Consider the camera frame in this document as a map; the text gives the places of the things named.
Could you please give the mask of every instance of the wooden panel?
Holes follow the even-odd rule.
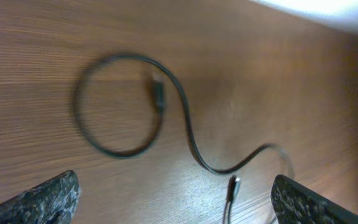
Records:
[[[358,212],[357,38],[248,1],[0,1],[0,203],[73,169],[73,223],[220,223],[229,176],[191,156],[167,83],[162,134],[142,157],[87,145],[69,110],[73,82],[111,52],[170,68],[190,101],[196,140],[215,167],[265,142],[287,148],[296,180]],[[152,125],[145,65],[95,74],[85,113],[105,145],[129,149]],[[238,172],[234,223],[262,223],[280,172],[266,152]]]

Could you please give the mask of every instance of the light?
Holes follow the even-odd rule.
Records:
[[[254,0],[261,4],[281,7],[306,14],[342,16],[358,8],[358,0]]]

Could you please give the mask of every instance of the wooden surface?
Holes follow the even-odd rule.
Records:
[[[121,51],[175,73],[212,166],[276,142],[298,182],[358,213],[357,38],[243,0],[1,0],[0,203],[72,169],[83,191],[73,223],[221,223],[230,177],[194,161],[167,79],[162,134],[140,158],[108,158],[76,130],[74,81]],[[148,69],[120,62],[92,80],[84,112],[105,145],[130,149],[146,138]],[[266,220],[281,169],[266,152],[237,173],[233,223]]]

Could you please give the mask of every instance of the wooden desk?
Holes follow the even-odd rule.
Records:
[[[67,169],[83,194],[73,223],[221,223],[229,176],[191,156],[167,82],[162,134],[114,160],[72,122],[73,82],[110,52],[170,68],[190,101],[208,163],[229,167],[265,142],[283,145],[296,180],[358,212],[357,38],[248,1],[0,1],[0,203]],[[107,146],[129,149],[152,125],[137,62],[88,88],[86,117]],[[238,172],[233,223],[262,223],[280,172],[266,152]]]

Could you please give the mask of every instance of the cable connector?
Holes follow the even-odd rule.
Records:
[[[227,187],[227,201],[233,203],[234,199],[240,190],[241,181],[236,175],[233,175],[229,180],[229,186]]]
[[[153,73],[153,81],[153,100],[157,111],[162,113],[165,110],[164,82],[162,77],[157,73]]]

